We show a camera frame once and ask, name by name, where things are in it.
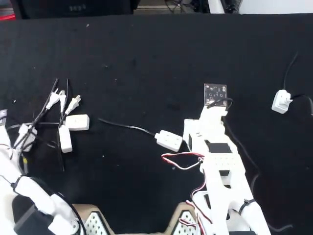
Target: white cable connector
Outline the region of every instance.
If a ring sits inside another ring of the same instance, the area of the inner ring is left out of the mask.
[[[89,130],[89,117],[87,114],[67,116],[65,126],[70,131],[87,131]]]
[[[28,130],[30,129],[30,127],[31,127],[31,125],[26,126],[24,123],[21,125],[21,127],[20,127],[20,129],[19,129],[19,136],[18,136],[18,138],[16,139],[14,146],[15,146],[17,143],[19,143],[19,144],[16,146],[15,149],[21,149],[22,144],[23,144],[23,142],[24,142],[24,141],[21,141],[21,140],[22,140],[22,138],[24,138],[24,136],[28,133]],[[36,134],[37,134],[37,130],[36,130],[35,128],[33,128],[32,133],[34,133],[34,134],[36,135]],[[30,134],[30,135],[28,136],[27,140],[25,140],[24,146],[26,146],[26,145],[28,145],[28,144],[34,142],[34,140],[35,140],[35,138],[36,138],[35,135]],[[31,147],[32,147],[32,144],[30,144],[30,146],[28,146],[28,147],[24,150],[24,152],[29,152],[30,149],[31,149]]]
[[[51,109],[51,107],[60,100],[60,93],[57,94],[57,91],[58,91],[58,88],[54,92],[51,93],[49,102],[47,106],[45,107],[46,109]]]
[[[70,112],[72,112],[75,108],[77,108],[79,101],[81,101],[80,95],[73,98],[70,104],[68,105],[68,108],[66,109],[65,114],[69,115]]]
[[[67,98],[67,96],[65,95],[65,91],[64,90],[60,91],[59,96],[60,96],[60,113],[63,113],[65,100]]]
[[[286,90],[279,90],[274,98],[272,110],[284,114],[288,111],[289,104],[292,102],[291,95]]]
[[[69,129],[65,125],[60,126],[59,136],[62,152],[68,153],[73,151]]]
[[[164,148],[178,152],[182,143],[182,137],[168,131],[160,131],[155,135],[156,143]]]

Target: white plastic part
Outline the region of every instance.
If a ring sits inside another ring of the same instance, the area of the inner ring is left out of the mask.
[[[233,216],[231,223],[226,220],[230,210],[238,212],[245,200],[253,199],[238,149],[225,135],[221,118],[226,114],[225,107],[208,109],[204,106],[199,120],[184,121],[183,139],[190,151],[205,156],[200,171],[205,173],[206,190],[197,192],[193,200],[213,224],[205,219],[198,209],[195,209],[195,213],[200,218],[206,234],[229,235],[229,231],[249,231],[251,228],[258,235],[269,235],[267,223],[257,202],[246,206],[241,216]],[[211,153],[210,145],[205,141],[210,144],[227,143],[231,153]],[[221,170],[228,171],[228,175],[221,176]],[[211,208],[208,207],[204,197],[206,194]]]
[[[29,197],[37,209],[45,214],[54,214],[56,207],[50,196],[32,179],[23,176],[20,178],[15,192]]]
[[[224,8],[221,3],[221,0],[207,0],[210,7],[211,14],[224,14]]]
[[[311,0],[242,0],[240,14],[313,13]]]
[[[55,235],[72,235],[78,230],[78,224],[71,224],[62,215],[57,214],[54,216],[52,223],[48,226],[48,229]]]
[[[76,96],[72,99],[70,104],[68,105],[68,108],[65,110],[65,114],[69,115],[70,112],[72,112],[74,109],[76,109],[79,105],[79,101],[81,101],[80,95]]]
[[[288,111],[289,104],[292,102],[291,95],[286,90],[279,90],[274,98],[272,110],[284,114]]]
[[[89,117],[87,114],[67,116],[65,126],[70,131],[87,131],[89,130]]]
[[[155,138],[157,144],[174,152],[178,152],[182,143],[181,136],[163,130],[160,133],[156,133]]]
[[[108,235],[105,225],[102,223],[98,213],[92,212],[85,222],[87,235]]]
[[[65,125],[61,125],[59,136],[62,152],[68,153],[73,151],[69,129]]]
[[[190,224],[196,223],[189,211],[183,211],[179,218]],[[197,235],[197,229],[193,226],[186,226],[177,221],[172,235]]]
[[[64,90],[60,91],[59,97],[60,97],[60,113],[63,113],[64,106],[65,106],[65,100],[67,98]]]
[[[21,139],[27,134],[28,129],[30,128],[30,126],[31,126],[31,125],[26,126],[25,124],[22,124],[22,125],[21,125],[21,127],[20,127],[20,129],[19,129],[19,136],[18,136],[18,138],[16,139],[14,145],[16,145],[18,142],[20,142],[20,143],[16,146],[15,149],[21,149],[22,144],[23,144],[23,142],[24,142],[24,140],[21,141]],[[36,130],[35,128],[33,128],[32,133],[34,133],[34,134],[36,135],[36,134],[37,134],[37,130]],[[24,146],[26,146],[27,144],[30,144],[30,143],[34,142],[36,136],[33,135],[32,133],[28,136],[28,138],[27,138],[27,140],[26,140]],[[31,144],[29,147],[27,147],[27,148],[24,150],[24,152],[29,152],[32,146],[33,146],[33,145]]]
[[[49,102],[46,105],[46,109],[51,109],[51,107],[60,100],[60,94],[57,94],[58,89],[52,92],[50,95]]]
[[[7,109],[0,110],[0,126],[5,125],[7,116]]]

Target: red and white wire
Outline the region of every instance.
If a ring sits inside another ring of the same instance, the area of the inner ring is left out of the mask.
[[[197,221],[198,221],[198,224],[199,224],[200,233],[201,233],[202,235],[205,235],[205,229],[204,229],[204,226],[203,226],[203,224],[202,224],[202,222],[201,222],[199,216],[197,216]]]
[[[194,209],[197,209],[197,210],[203,215],[203,217],[204,217],[205,219],[207,219],[210,223],[212,223],[212,220],[209,219],[209,217],[206,216],[206,215],[200,210],[200,208],[196,205],[196,203],[190,202],[190,201],[188,201],[188,200],[186,201],[186,203],[187,203],[188,205],[192,206]]]
[[[167,163],[169,163],[169,164],[171,164],[173,166],[176,166],[180,170],[189,170],[189,169],[194,168],[195,166],[197,166],[197,165],[199,165],[201,163],[201,161],[198,161],[197,163],[195,163],[193,165],[190,165],[188,167],[182,167],[182,166],[178,165],[177,163],[175,163],[174,161],[169,160],[168,158],[162,157],[162,159],[164,161],[166,161]]]
[[[164,153],[161,157],[173,157],[178,155],[196,155],[198,157],[204,158],[203,154],[196,153],[196,152],[181,152],[181,153]]]
[[[178,221],[181,224],[186,225],[187,227],[192,226],[192,227],[196,228],[196,225],[197,225],[197,223],[189,223],[188,221],[186,221],[186,220],[184,220],[182,218],[179,218]]]
[[[195,193],[202,190],[205,187],[205,185],[206,185],[206,180],[205,180],[205,176],[204,176],[204,183],[201,186],[199,186],[198,188],[195,188],[194,190],[192,190],[190,193],[190,198],[192,201],[193,201],[193,197],[194,197]]]

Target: black cloth surface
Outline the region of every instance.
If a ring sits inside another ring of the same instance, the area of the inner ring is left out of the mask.
[[[271,104],[296,51],[287,90],[313,95],[312,21],[313,15],[166,15],[3,22],[0,109],[29,122],[54,79],[66,89],[69,78],[71,95],[82,96],[72,114],[88,114],[90,130],[71,132],[65,173],[56,151],[38,142],[29,155],[31,175],[72,203],[97,205],[116,233],[151,233],[165,230],[202,176],[163,162],[167,150],[151,136],[96,118],[182,135],[184,119],[199,118],[203,84],[227,84],[234,104],[226,119],[260,168],[255,198],[267,221],[294,225],[282,234],[310,233],[309,103],[294,101],[284,115]],[[59,105],[46,120],[58,115]],[[56,140],[55,128],[39,133]],[[256,170],[239,151],[251,181]]]

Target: perforated metal plate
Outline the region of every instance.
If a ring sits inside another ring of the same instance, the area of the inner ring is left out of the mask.
[[[189,223],[195,223],[195,220],[189,211],[182,211],[180,218]],[[172,235],[196,235],[196,229],[193,226],[186,226],[177,221]]]
[[[110,235],[105,224],[101,219],[101,215],[97,212],[91,212],[85,222],[87,235]]]

